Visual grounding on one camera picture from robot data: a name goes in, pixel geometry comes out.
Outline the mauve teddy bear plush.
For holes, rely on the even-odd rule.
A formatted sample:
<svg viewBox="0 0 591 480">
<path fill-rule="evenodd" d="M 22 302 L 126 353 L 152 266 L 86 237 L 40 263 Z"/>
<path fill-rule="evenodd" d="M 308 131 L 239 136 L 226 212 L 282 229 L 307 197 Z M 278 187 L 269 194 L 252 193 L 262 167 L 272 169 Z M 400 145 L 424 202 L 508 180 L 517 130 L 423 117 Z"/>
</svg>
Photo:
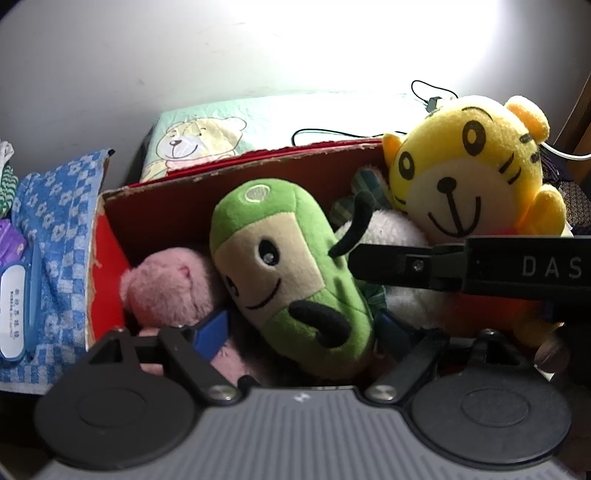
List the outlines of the mauve teddy bear plush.
<svg viewBox="0 0 591 480">
<path fill-rule="evenodd" d="M 211 259 L 187 248 L 169 248 L 126 270 L 119 282 L 124 311 L 134 320 L 132 332 L 151 337 L 164 327 L 190 327 L 214 311 L 226 310 L 223 285 Z M 230 333 L 211 365 L 232 384 L 249 375 L 257 381 L 266 372 L 256 359 L 242 354 Z"/>
</svg>

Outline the green bean plush toy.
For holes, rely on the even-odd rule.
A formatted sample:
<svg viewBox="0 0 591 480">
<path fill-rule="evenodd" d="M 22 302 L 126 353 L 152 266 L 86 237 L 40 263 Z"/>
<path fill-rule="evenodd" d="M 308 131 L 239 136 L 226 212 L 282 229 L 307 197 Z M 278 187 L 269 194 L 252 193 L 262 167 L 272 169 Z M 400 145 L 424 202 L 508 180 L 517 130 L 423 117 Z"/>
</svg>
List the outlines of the green bean plush toy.
<svg viewBox="0 0 591 480">
<path fill-rule="evenodd" d="M 211 258 L 267 344 L 305 371 L 342 380 L 370 363 L 373 315 L 314 197 L 286 180 L 245 182 L 218 202 Z"/>
</svg>

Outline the yellow tiger plush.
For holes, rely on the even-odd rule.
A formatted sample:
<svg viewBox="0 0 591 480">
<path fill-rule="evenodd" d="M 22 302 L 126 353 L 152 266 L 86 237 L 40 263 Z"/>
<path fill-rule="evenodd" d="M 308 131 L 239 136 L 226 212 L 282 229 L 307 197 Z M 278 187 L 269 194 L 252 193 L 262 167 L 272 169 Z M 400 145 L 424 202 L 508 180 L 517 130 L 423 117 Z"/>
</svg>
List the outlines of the yellow tiger plush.
<svg viewBox="0 0 591 480">
<path fill-rule="evenodd" d="M 543 111 L 523 96 L 451 100 L 408 135 L 385 134 L 394 208 L 433 244 L 476 235 L 567 236 L 562 194 L 543 181 Z"/>
</svg>

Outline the patterned dark cloth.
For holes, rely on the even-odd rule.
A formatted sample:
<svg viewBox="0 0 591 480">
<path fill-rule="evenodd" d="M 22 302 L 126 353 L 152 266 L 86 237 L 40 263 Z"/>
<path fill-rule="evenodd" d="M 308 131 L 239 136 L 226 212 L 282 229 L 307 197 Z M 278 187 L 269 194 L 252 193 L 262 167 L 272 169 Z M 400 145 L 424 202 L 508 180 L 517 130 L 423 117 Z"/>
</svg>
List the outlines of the patterned dark cloth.
<svg viewBox="0 0 591 480">
<path fill-rule="evenodd" d="M 590 199 L 567 170 L 566 160 L 545 149 L 541 150 L 543 182 L 562 194 L 566 204 L 567 223 L 574 236 L 590 234 Z"/>
</svg>

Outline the red cardboard box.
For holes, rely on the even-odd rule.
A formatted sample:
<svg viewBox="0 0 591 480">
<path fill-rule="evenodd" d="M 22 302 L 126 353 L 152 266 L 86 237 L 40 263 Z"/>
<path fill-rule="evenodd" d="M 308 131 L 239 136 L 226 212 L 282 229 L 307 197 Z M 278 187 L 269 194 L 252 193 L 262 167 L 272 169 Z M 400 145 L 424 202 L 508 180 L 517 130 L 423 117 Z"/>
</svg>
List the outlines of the red cardboard box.
<svg viewBox="0 0 591 480">
<path fill-rule="evenodd" d="M 259 150 L 99 195 L 90 240 L 86 344 L 124 326 L 118 296 L 122 273 L 146 256 L 175 246 L 205 251 L 212 211 L 246 181 L 280 178 L 297 183 L 328 211 L 351 193 L 363 166 L 386 168 L 380 140 L 346 140 Z"/>
</svg>

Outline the dark wooden cabinet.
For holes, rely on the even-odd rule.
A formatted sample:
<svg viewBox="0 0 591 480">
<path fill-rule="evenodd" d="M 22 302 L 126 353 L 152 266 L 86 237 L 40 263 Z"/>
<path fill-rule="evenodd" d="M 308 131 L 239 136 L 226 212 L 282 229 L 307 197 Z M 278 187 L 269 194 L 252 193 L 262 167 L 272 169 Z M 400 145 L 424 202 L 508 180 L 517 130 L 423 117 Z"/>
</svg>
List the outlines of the dark wooden cabinet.
<svg viewBox="0 0 591 480">
<path fill-rule="evenodd" d="M 560 131 L 554 147 L 575 155 L 590 154 L 590 119 L 591 119 L 591 78 L 590 73 L 565 125 Z M 581 184 L 590 178 L 590 160 L 567 161 L 567 169 L 574 180 Z"/>
</svg>

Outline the wet wipes pack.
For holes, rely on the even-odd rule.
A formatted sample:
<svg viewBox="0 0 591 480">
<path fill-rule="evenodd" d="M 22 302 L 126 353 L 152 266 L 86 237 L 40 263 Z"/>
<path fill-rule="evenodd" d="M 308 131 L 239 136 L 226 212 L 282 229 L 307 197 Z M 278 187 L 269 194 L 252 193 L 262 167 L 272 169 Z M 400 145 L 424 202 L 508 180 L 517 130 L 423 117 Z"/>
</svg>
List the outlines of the wet wipes pack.
<svg viewBox="0 0 591 480">
<path fill-rule="evenodd" d="M 41 252 L 32 243 L 20 261 L 1 269 L 1 361 L 35 353 L 41 329 Z"/>
</svg>

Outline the blue checkered towel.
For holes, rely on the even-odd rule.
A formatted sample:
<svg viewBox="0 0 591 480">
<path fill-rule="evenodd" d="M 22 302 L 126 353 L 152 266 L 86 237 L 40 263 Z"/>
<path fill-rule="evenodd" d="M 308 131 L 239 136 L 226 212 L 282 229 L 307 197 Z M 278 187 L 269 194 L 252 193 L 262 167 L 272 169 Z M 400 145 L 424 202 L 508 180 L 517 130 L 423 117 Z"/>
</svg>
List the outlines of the blue checkered towel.
<svg viewBox="0 0 591 480">
<path fill-rule="evenodd" d="M 42 395 L 86 351 L 87 269 L 93 219 L 113 150 L 27 175 L 13 226 L 40 250 L 40 328 L 35 355 L 1 368 L 1 389 Z"/>
</svg>

